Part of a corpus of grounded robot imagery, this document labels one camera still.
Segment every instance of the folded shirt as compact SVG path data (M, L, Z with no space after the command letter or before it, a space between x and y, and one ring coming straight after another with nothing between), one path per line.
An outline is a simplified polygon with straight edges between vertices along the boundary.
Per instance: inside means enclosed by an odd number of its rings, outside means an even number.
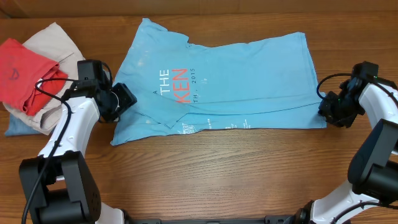
M117 82L137 103L121 115L113 145L202 129L326 126L317 114L317 76L299 32L211 48L143 19Z
M18 135L30 135L30 134L40 134L40 132L32 129L20 119L16 118L14 115L10 114L9 128L7 129L5 136L18 136Z
M35 83L40 79L67 78L59 70L58 62L34 53L14 39L0 45L1 85L0 101L33 116L47 104L51 97L37 91ZM56 94L65 81L43 83L41 89Z
M66 73L68 78L78 79L77 61L84 60L85 58L82 56L75 43L69 38L68 34L56 23L50 24L44 30L33 35L29 40L23 43L23 46L39 55L58 62L60 64L60 70ZM65 90L70 88L70 85L71 82L66 82L56 95L61 97ZM34 116L27 116L25 113L13 108L7 103L4 103L4 107L12 115L23 121L25 125L44 134L50 134L61 117L61 103L56 99L51 99ZM25 129L18 128L10 123L10 133L15 135L26 134L21 130Z

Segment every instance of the beige cloth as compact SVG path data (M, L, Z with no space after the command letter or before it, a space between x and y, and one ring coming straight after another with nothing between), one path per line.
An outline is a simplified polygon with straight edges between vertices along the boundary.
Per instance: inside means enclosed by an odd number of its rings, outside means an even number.
M56 23L33 35L23 46L27 49L59 62L60 70L68 78L78 79L77 61L84 60L81 52L68 34ZM65 86L57 94L61 97L72 83L66 81ZM4 107L26 125L43 134L50 134L61 117L61 102L51 99L35 116L27 116L18 109L4 103Z

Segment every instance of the blue cloth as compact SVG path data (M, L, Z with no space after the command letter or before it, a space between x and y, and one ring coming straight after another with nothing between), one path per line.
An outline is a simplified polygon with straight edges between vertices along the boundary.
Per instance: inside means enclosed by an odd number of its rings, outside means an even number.
M18 136L18 135L28 135L28 134L41 134L41 133L29 127L20 119L16 118L14 115L10 114L10 123L8 126L8 130L4 134L6 136Z
M203 129L324 128L303 33L205 47L143 19L116 75L138 102L112 145Z

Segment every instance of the wood grain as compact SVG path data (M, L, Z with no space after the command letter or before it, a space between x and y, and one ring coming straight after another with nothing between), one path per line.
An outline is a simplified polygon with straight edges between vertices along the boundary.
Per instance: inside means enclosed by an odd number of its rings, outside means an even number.
M378 63L379 75L398 82L396 12L151 16L154 22L207 46L250 42L301 31L318 78ZM141 17L0 20L0 42L21 42L52 22L61 25L86 58L116 73ZM344 79L325 83L338 91ZM0 111L0 133L9 115ZM134 218L242 218L295 213L345 179L349 162L371 131L367 117L349 129L202 131L110 146L114 124L96 124L86 161L102 200ZM25 198L21 160L35 157L47 136L0 135L0 223L18 223ZM372 208L353 223L394 223L398 212Z
M397 11L397 0L1 0L11 17Z

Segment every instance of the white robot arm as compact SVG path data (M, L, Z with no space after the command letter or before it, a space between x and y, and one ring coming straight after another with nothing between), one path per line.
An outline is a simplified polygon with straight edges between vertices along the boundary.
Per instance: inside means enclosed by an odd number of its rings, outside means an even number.
M68 125L54 156L62 156L67 151L80 151L84 156L91 130L100 118L100 111L94 98L79 96L70 98L67 100L67 103L72 109L71 123ZM59 137L61 129L65 125L67 115L67 107L62 105L61 119L57 127L55 127L49 142L40 151L39 156L44 156L45 158L49 156L54 147L54 142Z
M393 93L395 98L397 98L397 90L390 86L383 85L383 87ZM374 128L381 119L398 124L397 105L376 85L370 83L366 85L359 97L359 104L366 111L372 128ZM313 203L311 209L311 221L316 224L329 224L338 214L361 202L379 202L379 200L366 194L354 193L353 185L346 180L336 190L332 191L332 193ZM368 205L363 208L359 207L341 217L337 221L337 224L344 223L360 212L371 207L374 206Z

